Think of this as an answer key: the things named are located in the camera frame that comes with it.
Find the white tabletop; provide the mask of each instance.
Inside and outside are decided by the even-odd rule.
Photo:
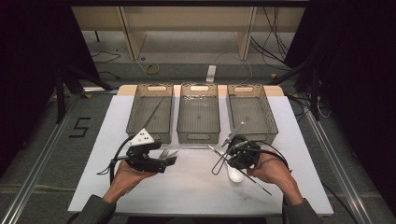
[[[133,96],[114,96],[104,123],[93,146],[92,154],[77,190],[68,208],[79,212],[92,194],[103,196],[109,186],[108,175],[97,175],[114,157],[120,144],[128,137],[126,125],[131,112]],[[177,141],[177,113],[179,98],[175,97],[172,143],[162,148],[170,153],[178,150],[176,164],[167,167],[164,174],[145,179],[129,194],[118,201],[118,214],[134,216],[183,217],[269,217],[281,214],[282,193],[275,186],[256,179],[273,195],[270,196],[247,178],[234,183],[224,166],[218,175],[211,171],[219,156],[206,145],[181,145]],[[273,143],[288,160],[292,175],[304,197],[320,216],[333,213],[320,184],[317,171],[306,148],[304,139],[292,113],[287,97],[268,97],[279,134]],[[226,98],[219,98],[219,144],[230,132]],[[120,155],[125,155],[127,147]],[[150,151],[157,158],[161,150]]]

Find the power strip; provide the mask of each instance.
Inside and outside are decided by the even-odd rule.
[[[207,70],[206,82],[212,83],[215,80],[215,74],[216,74],[216,66],[209,65],[209,69]]]
[[[142,129],[139,133],[136,134],[136,136],[131,141],[128,142],[128,146],[136,147],[145,144],[150,144],[153,142],[154,142],[154,138],[152,138],[151,135],[149,135],[146,129]]]

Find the floor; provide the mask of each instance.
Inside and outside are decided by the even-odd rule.
[[[156,78],[167,78],[174,81],[185,79],[204,81],[207,67],[213,63],[218,66],[215,82],[222,83],[226,83],[227,78],[231,77],[235,80],[248,78],[247,83],[258,81],[267,83],[272,79],[272,74],[281,76],[285,73],[284,70],[277,68],[287,69],[276,60],[266,58],[264,62],[260,53],[253,48],[249,49],[245,62],[236,59],[234,56],[238,51],[234,33],[148,33],[137,61],[130,60],[122,33],[98,32],[100,42],[97,42],[94,32],[83,32],[83,34],[92,56],[97,54],[93,56],[93,59],[97,62],[96,66],[101,72],[101,79],[112,86],[125,83],[133,84],[142,80],[158,82],[159,80]],[[267,35],[253,34],[259,43],[263,43]],[[282,34],[282,40],[286,46],[290,44],[292,38],[293,34]],[[276,56],[281,57],[273,38],[269,40],[267,48]],[[160,74],[156,77],[146,77],[138,63],[159,64]],[[281,84],[284,92],[294,92],[294,81],[295,77]],[[85,81],[82,81],[82,84],[85,87],[93,86]],[[56,99],[51,98],[36,124],[35,131],[26,140],[26,148],[20,151],[0,180],[0,217],[6,215],[8,208],[18,196],[21,186],[24,185],[32,168],[36,167],[37,163],[44,165],[41,172],[38,173],[32,194],[22,205],[23,209],[18,216],[18,223],[65,223],[71,217],[71,214],[67,212],[68,204],[90,156],[112,95],[96,93],[80,97],[68,95],[67,90],[65,92],[70,113],[64,121],[64,126],[59,128],[55,124],[57,105]],[[351,209],[350,205],[353,204],[353,200],[351,201],[350,194],[345,191],[343,183],[340,183],[339,174],[334,171],[332,163],[329,162],[329,154],[326,152],[328,150],[326,146],[329,143],[323,144],[317,138],[318,133],[316,133],[315,127],[318,125],[324,130],[322,134],[326,134],[329,139],[331,151],[340,161],[342,170],[350,181],[350,187],[356,190],[356,195],[362,202],[362,208],[366,212],[363,215],[367,216],[362,218],[367,220],[364,223],[396,223],[395,216],[389,211],[369,176],[361,167],[359,160],[354,157],[336,116],[331,114],[325,118],[329,111],[324,108],[320,122],[314,122],[310,113],[305,113],[299,104],[295,101],[290,101],[290,104],[297,115],[296,119],[304,140],[323,183]],[[70,137],[82,134],[81,130],[74,129],[78,119],[81,119],[80,126],[89,129],[84,137]],[[49,146],[51,143],[49,139],[54,140],[53,146]],[[43,151],[49,151],[47,158],[43,159]],[[333,206],[334,215],[323,218],[324,223],[354,223],[336,197],[327,189],[326,192]],[[115,217],[110,223],[125,223],[126,219],[127,217]],[[282,223],[282,220],[280,217],[269,217],[267,222],[275,224]]]

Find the gray carpet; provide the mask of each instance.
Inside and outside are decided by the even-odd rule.
[[[188,81],[204,82],[207,67],[208,64],[161,64],[161,72],[155,77],[177,80],[177,82],[188,77]],[[120,76],[120,79],[115,79],[109,74],[101,74],[104,82],[115,87],[124,84],[159,82],[159,80],[145,77],[137,64],[98,63],[97,68],[99,71],[108,71]],[[247,83],[267,83],[271,80],[269,74],[274,72],[273,68],[265,65],[252,65],[252,70],[254,76]],[[219,65],[215,81],[218,84],[239,83],[247,77],[249,77],[247,66]],[[281,86],[284,92],[294,92],[294,81],[295,77],[282,83]],[[93,86],[86,81],[82,81],[82,83],[84,86]],[[37,183],[38,185],[59,189],[36,189],[28,204],[26,204],[18,223],[65,223],[71,216],[66,211],[67,206],[73,197],[73,189],[77,187],[87,159],[90,156],[111,97],[111,95],[107,94],[94,94],[91,98],[83,97],[78,100],[56,149],[50,156],[49,162]],[[294,102],[290,103],[295,114],[301,112],[299,105]],[[0,191],[0,214],[4,214],[7,211],[7,207],[18,190],[18,186],[5,188],[4,185],[20,185],[23,183],[53,130],[57,116],[56,109],[56,102],[49,102],[35,130],[27,140],[26,148],[19,152],[18,157],[12,162],[6,174],[0,180],[0,185],[2,185]],[[70,138],[70,135],[82,133],[82,130],[74,130],[78,118],[90,118],[82,120],[80,123],[80,125],[89,129],[83,138]],[[318,170],[319,177],[347,204],[346,198],[306,116],[302,118],[297,116],[296,118],[300,119],[300,129]],[[332,145],[345,166],[346,172],[355,188],[363,198],[373,222],[396,223],[395,217],[378,194],[369,176],[364,172],[359,160],[352,156],[350,147],[336,118],[321,119],[320,123],[331,139]],[[326,192],[334,207],[334,215],[325,217],[325,223],[353,223],[346,210],[335,200],[334,196],[329,191]],[[110,223],[125,223],[126,220],[127,217],[115,217]],[[281,218],[269,217],[267,222],[270,224],[281,223]]]

